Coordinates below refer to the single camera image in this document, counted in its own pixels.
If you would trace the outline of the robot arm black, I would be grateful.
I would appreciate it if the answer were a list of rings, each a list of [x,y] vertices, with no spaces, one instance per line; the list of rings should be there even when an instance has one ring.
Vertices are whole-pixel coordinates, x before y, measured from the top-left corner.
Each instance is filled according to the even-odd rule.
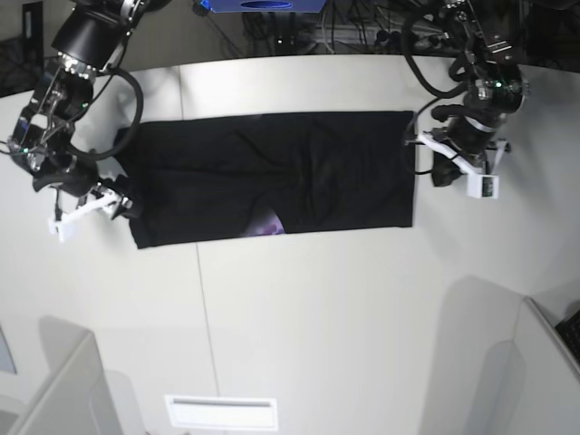
[[[136,218],[140,204],[123,176],[101,176],[98,164],[123,151],[134,139],[144,110],[138,81],[121,68],[128,42],[149,1],[78,1],[53,39],[57,54],[22,109],[3,153],[31,175],[35,191],[53,189],[77,198],[74,210],[54,201],[49,229],[65,240],[72,224],[93,211],[109,219]],[[136,108],[124,136],[105,151],[80,150],[72,143],[76,123],[97,101],[97,77],[122,78],[134,91]]]
[[[413,117],[401,144],[406,169],[419,176],[410,155],[422,145],[433,153],[426,175],[438,188],[459,178],[467,180],[471,198],[498,198],[502,157],[509,153],[507,140],[498,133],[523,106],[528,82],[512,56],[511,42],[498,30],[499,7],[487,1],[429,1],[417,8],[401,27],[401,53],[420,85],[433,99],[426,104],[440,127],[430,131],[416,128]],[[443,91],[431,85],[413,58],[415,24],[426,20],[439,27],[459,53],[449,67],[456,86]]]

